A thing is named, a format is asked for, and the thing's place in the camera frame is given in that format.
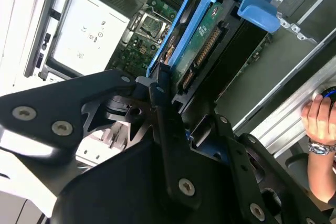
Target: motherboard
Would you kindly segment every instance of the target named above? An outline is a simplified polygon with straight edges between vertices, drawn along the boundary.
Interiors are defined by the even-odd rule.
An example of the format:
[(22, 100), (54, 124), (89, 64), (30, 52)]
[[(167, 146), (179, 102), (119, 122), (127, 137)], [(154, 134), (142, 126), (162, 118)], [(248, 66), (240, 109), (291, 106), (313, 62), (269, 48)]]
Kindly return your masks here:
[(131, 20), (106, 69), (118, 68), (135, 77), (145, 76), (183, 1), (147, 0)]

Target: finger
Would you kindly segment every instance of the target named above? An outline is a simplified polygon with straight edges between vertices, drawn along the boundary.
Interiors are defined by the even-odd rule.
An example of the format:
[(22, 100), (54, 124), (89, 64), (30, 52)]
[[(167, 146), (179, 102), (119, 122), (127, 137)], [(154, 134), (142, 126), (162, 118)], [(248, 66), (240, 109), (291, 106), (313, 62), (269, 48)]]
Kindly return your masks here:
[(317, 116), (317, 134), (319, 139), (325, 139), (329, 134), (329, 111), (330, 111), (331, 100), (329, 97), (323, 98), (319, 114)]
[(310, 111), (310, 107), (311, 107), (312, 103), (313, 103), (312, 101), (310, 101), (309, 103), (307, 103), (303, 107), (302, 114), (301, 114), (302, 122), (303, 122), (303, 125), (305, 126), (304, 128), (306, 130), (309, 129), (308, 113)]
[(316, 135), (317, 134), (317, 116), (319, 114), (320, 105), (322, 102), (323, 96), (317, 95), (310, 107), (308, 113), (308, 121), (309, 121), (309, 132)]
[(336, 139), (336, 103), (332, 106), (329, 116), (329, 135)]

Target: sticker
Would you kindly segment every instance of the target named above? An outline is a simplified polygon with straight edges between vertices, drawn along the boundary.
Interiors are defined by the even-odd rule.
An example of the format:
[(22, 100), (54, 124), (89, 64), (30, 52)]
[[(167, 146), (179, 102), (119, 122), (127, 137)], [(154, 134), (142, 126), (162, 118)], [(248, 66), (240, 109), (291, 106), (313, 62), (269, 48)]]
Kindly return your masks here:
[(207, 30), (206, 27), (205, 26), (201, 26), (199, 30), (200, 30), (199, 34), (203, 37), (203, 35), (205, 34), (205, 32)]

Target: metal watch strap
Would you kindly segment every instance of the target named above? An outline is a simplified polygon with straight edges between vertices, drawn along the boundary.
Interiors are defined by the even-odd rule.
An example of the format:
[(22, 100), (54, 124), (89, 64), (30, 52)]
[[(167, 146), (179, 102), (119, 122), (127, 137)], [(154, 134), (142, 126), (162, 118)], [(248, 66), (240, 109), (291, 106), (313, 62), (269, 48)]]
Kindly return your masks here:
[(320, 142), (312, 141), (312, 139), (309, 139), (309, 144), (318, 144), (320, 146), (323, 146), (328, 149), (328, 152), (335, 152), (336, 151), (336, 144), (334, 145), (328, 145), (328, 144), (322, 144)]

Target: black metal bracket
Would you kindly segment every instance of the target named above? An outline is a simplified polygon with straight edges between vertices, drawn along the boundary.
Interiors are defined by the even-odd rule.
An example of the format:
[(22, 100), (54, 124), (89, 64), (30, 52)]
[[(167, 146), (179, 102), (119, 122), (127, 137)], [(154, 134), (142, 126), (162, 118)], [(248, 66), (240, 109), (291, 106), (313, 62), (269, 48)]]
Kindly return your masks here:
[[(237, 137), (225, 117), (211, 115), (211, 120), (203, 120), (207, 124), (205, 127), (194, 131), (195, 135), (204, 138), (202, 144), (212, 140), (221, 162), (216, 155), (205, 157), (206, 154), (198, 153), (197, 149), (191, 150), (182, 118), (171, 104), (169, 79), (169, 68), (165, 65), (159, 66), (157, 79), (147, 80), (147, 84), (133, 80), (122, 71), (110, 70), (0, 97), (0, 136), (10, 133), (13, 141), (32, 142), (44, 150), (42, 153), (34, 152), (35, 149), (31, 153), (22, 153), (21, 148), (13, 147), (7, 151), (61, 167), (73, 159), (84, 136), (107, 128), (116, 120), (130, 122), (128, 150), (114, 160), (124, 164), (125, 157), (134, 158), (133, 154), (138, 151), (154, 153), (152, 172), (155, 175), (149, 175), (147, 166), (146, 175), (153, 180), (150, 185), (163, 192), (159, 197), (160, 203), (171, 216), (178, 214), (181, 217), (192, 212), (197, 213), (194, 216), (205, 216), (204, 211), (209, 211), (209, 207), (204, 206), (207, 202), (210, 207), (217, 207), (217, 203), (226, 206), (226, 210), (231, 212), (221, 216), (236, 223), (275, 224), (274, 213), (269, 210), (261, 193), (271, 187), (281, 200), (284, 224), (306, 223), (307, 218), (316, 224), (328, 223), (257, 139), (242, 135), (238, 138), (240, 143), (236, 141)], [(144, 138), (150, 139), (150, 144), (143, 142)], [(146, 162), (152, 164), (148, 157)], [(216, 178), (213, 182), (215, 188), (209, 188), (209, 181), (202, 181), (207, 178), (202, 177), (195, 164), (202, 167), (210, 178)], [(110, 165), (118, 169), (112, 160), (100, 167), (108, 168)], [(259, 173), (259, 187), (255, 178), (257, 168), (263, 171)], [(227, 181), (221, 182), (233, 187), (226, 188), (232, 190), (228, 193), (232, 196), (229, 205), (228, 199), (216, 195), (217, 191), (223, 191), (218, 179), (225, 178), (224, 174)]]

